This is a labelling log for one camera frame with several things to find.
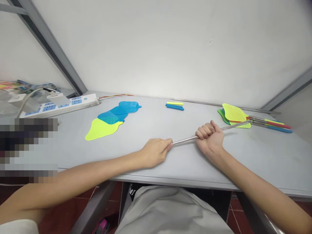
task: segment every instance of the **forearm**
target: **forearm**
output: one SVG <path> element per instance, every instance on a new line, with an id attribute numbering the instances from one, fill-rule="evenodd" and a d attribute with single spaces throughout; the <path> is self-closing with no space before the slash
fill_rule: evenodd
<path id="1" fill-rule="evenodd" d="M 286 233 L 311 233 L 312 218 L 279 189 L 250 171 L 225 150 L 220 169 Z"/>
<path id="2" fill-rule="evenodd" d="M 58 174 L 54 183 L 27 184 L 3 205 L 4 210 L 42 210 L 63 203 L 103 181 L 123 172 L 138 169 L 138 152 L 119 158 L 87 163 Z"/>

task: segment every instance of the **charger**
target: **charger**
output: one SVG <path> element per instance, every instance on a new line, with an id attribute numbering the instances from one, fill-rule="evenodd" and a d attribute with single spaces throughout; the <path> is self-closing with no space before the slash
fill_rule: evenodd
<path id="1" fill-rule="evenodd" d="M 63 93 L 60 92 L 51 92 L 51 95 L 47 96 L 47 99 L 53 102 L 56 106 L 64 106 L 70 104 L 70 100 Z"/>
<path id="2" fill-rule="evenodd" d="M 32 98 L 28 98 L 28 100 L 26 100 L 26 98 L 27 98 L 26 94 L 13 94 L 12 98 L 8 102 L 16 106 L 17 108 L 21 108 L 24 102 L 27 101 L 25 103 L 25 106 L 23 107 L 23 110 L 26 113 L 32 113 L 32 112 L 39 110 L 39 107 L 40 107 L 39 102 L 37 102 L 35 99 L 32 99 Z"/>

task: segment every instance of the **yellow plastic handle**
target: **yellow plastic handle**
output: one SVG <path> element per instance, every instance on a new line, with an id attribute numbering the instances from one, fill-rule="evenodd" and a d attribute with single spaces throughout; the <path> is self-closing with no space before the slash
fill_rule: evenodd
<path id="1" fill-rule="evenodd" d="M 167 102 L 167 104 L 170 104 L 170 105 L 179 105 L 179 106 L 182 106 L 182 105 L 183 105 L 182 102 Z"/>

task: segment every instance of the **hand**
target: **hand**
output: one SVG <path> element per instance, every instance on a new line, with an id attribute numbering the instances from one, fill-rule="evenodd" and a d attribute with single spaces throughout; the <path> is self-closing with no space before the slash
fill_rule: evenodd
<path id="1" fill-rule="evenodd" d="M 172 139 L 149 139 L 138 152 L 142 168 L 154 167 L 166 159 L 167 152 L 173 147 Z"/>
<path id="2" fill-rule="evenodd" d="M 222 146 L 224 133 L 222 130 L 212 120 L 210 123 L 199 127 L 195 134 L 199 137 L 196 140 L 197 146 L 215 166 L 219 167 L 219 155 L 224 150 Z"/>

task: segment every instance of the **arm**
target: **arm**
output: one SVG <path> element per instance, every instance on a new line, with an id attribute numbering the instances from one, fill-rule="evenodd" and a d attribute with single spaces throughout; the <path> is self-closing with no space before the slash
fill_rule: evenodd
<path id="1" fill-rule="evenodd" d="M 213 121 L 198 128 L 197 145 L 285 233 L 312 233 L 312 218 L 279 189 L 237 161 L 223 147 L 224 133 Z"/>
<path id="2" fill-rule="evenodd" d="M 31 219 L 39 224 L 45 209 L 61 204 L 121 173 L 150 168 L 165 160 L 172 139 L 150 139 L 140 151 L 60 172 L 54 183 L 27 184 L 0 206 L 0 224 Z"/>

